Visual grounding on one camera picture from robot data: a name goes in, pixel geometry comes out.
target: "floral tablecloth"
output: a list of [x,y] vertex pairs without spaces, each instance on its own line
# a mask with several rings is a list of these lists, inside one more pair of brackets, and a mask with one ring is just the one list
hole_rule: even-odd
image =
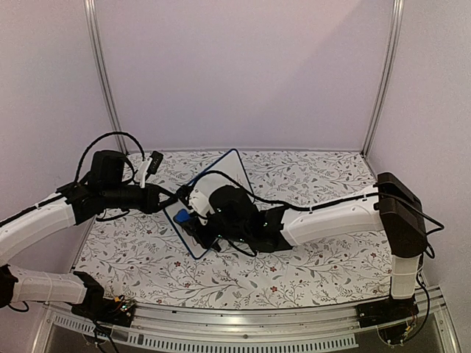
[[[149,182],[175,191],[222,154],[166,152]],[[358,153],[243,151],[241,158],[256,194],[299,205],[347,195],[374,181]],[[131,160],[138,162],[140,156],[132,155]],[[76,270],[91,274],[108,295],[125,294],[143,303],[309,307],[387,294],[391,258],[382,232],[360,232],[256,258],[223,244],[223,252],[209,252],[195,261],[163,213],[132,211],[93,225]]]

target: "white arm segment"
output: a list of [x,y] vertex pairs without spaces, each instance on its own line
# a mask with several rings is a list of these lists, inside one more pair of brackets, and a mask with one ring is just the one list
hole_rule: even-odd
[[0,228],[0,267],[39,240],[61,229],[75,225],[74,211],[65,199],[58,199],[51,204],[21,216]]
[[[369,186],[359,193],[354,193],[348,197],[375,192],[378,192],[378,189]],[[281,234],[291,246],[296,246],[307,241],[333,235],[380,231],[384,228],[379,212],[373,206],[376,203],[378,203],[378,197],[373,196],[350,202],[342,202],[341,204],[321,210],[314,210],[313,212],[287,210],[281,221],[283,224]]]
[[13,288],[12,303],[32,300],[80,304],[87,293],[83,281],[74,274],[48,274],[16,266],[8,269],[18,279]]
[[[375,192],[378,192],[378,189],[369,186],[356,195]],[[378,197],[373,196],[342,202],[313,212],[287,210],[281,221],[281,234],[291,246],[297,246],[349,232],[380,231],[384,228],[379,212],[374,208],[377,202]],[[391,295],[394,299],[407,299],[414,295],[419,259],[420,256],[403,258],[392,255]]]

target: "back wall panel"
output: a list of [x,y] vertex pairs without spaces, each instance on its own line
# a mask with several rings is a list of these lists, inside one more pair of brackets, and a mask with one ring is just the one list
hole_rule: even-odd
[[361,149],[393,1],[102,0],[124,130],[147,149]]

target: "metal corner strip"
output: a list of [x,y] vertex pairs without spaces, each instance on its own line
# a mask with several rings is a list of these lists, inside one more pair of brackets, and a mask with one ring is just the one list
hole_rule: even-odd
[[386,51],[386,59],[384,61],[383,75],[380,81],[380,87],[375,100],[375,106],[371,120],[369,121],[368,133],[363,144],[361,153],[367,159],[372,148],[373,141],[375,139],[376,129],[383,110],[386,94],[388,91],[389,80],[391,79],[392,68],[394,65],[394,59],[396,57],[397,44],[399,43],[400,26],[403,20],[403,8],[404,0],[394,0],[394,6],[392,10],[391,29],[389,31],[389,41]]
[[[105,100],[108,117],[110,118],[113,131],[122,131],[121,124],[119,123],[118,119],[118,113],[116,112],[113,94],[111,93],[111,86],[107,75],[105,59],[103,57],[102,42],[98,30],[98,19],[96,18],[95,0],[84,0],[84,3],[91,48],[95,58],[96,70],[98,72],[100,85],[102,86],[103,98]],[[127,154],[128,150],[124,141],[124,136],[117,135],[115,138],[119,151]]]

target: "table surface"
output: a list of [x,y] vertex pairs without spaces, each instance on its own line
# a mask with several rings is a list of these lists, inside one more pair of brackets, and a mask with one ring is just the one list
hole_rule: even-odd
[[[175,191],[223,153],[166,152],[149,182]],[[268,199],[309,205],[374,182],[359,153],[240,154],[253,190]],[[130,159],[137,163],[140,155]],[[221,253],[193,260],[163,213],[132,211],[93,225],[75,269],[91,274],[108,296],[124,294],[142,303],[224,309],[312,307],[386,295],[391,254],[383,232],[358,232],[255,258],[223,246]]]

